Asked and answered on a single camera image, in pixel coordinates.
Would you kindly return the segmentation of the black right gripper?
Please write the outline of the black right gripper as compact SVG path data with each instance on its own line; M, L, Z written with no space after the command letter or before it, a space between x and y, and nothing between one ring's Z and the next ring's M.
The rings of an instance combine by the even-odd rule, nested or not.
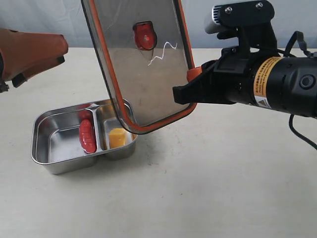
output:
M257 60L258 52L244 56L238 46L224 48L220 58L187 71L187 84L172 88L174 101L178 104L255 104L253 82Z

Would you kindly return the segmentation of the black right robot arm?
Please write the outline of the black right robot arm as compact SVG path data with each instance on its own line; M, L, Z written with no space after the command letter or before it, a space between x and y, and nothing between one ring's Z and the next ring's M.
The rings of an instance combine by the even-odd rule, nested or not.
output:
M189 83L173 88L176 103L239 103L308 118L317 116L316 59L282 57L264 50L244 55L238 47L231 47L201 69Z

